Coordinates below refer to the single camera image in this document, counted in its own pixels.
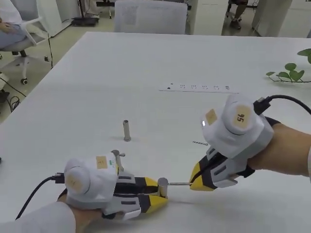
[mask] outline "green plant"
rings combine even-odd
[[[275,72],[268,72],[266,75],[269,79],[271,79],[273,82],[285,82],[285,83],[306,83],[301,78],[305,74],[304,70],[296,71],[297,65],[295,63],[287,63],[285,65],[285,69],[289,72],[279,72],[276,76],[278,77],[278,80],[274,80],[271,78]]]
[[[308,62],[311,64],[311,49],[305,49],[302,51],[299,51],[297,53],[299,56],[305,56],[308,58]]]

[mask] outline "plant leaf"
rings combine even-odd
[[[301,79],[301,78],[302,78],[302,76],[303,76],[304,74],[305,74],[305,71],[304,71],[304,70],[302,70],[302,71],[298,72],[299,79]]]
[[[286,72],[279,72],[279,77],[290,79],[290,75]]]
[[[290,77],[291,77],[291,79],[294,80],[295,82],[297,82],[297,81],[300,79],[298,72],[295,71],[295,70],[291,70],[291,71],[290,71]]]
[[[297,67],[297,65],[295,63],[287,63],[285,65],[285,69],[288,70],[288,71],[295,70],[296,67]]]
[[[300,56],[308,57],[311,54],[311,49],[305,49],[305,50],[299,51],[297,54]]]
[[[267,76],[271,76],[273,74],[275,74],[275,72],[268,72],[268,73],[266,73]]]

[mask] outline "wrist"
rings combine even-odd
[[[262,152],[248,161],[250,167],[309,176],[308,154],[311,135],[282,124],[274,125],[273,129],[275,133],[271,142]]]
[[[58,201],[66,203],[67,195],[61,196]],[[92,221],[100,219],[102,212],[100,210],[80,210],[68,205],[76,221],[76,233],[83,232]]]

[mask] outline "person's leg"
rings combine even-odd
[[[25,39],[26,35],[18,25],[11,25],[15,31],[13,33],[4,33],[0,31],[0,49],[17,43]]]
[[[237,7],[237,10],[235,12],[234,19],[230,23],[230,27],[232,27],[234,29],[238,29],[238,30],[241,29],[241,26],[238,22],[238,19],[241,17],[243,12],[246,10],[247,3],[248,3],[248,0],[237,1],[238,7]]]
[[[85,13],[89,15],[98,16],[99,9],[97,8],[96,0],[84,0]]]

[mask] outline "sneaker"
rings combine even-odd
[[[236,30],[240,30],[241,26],[237,20],[231,21],[230,28],[234,28]]]

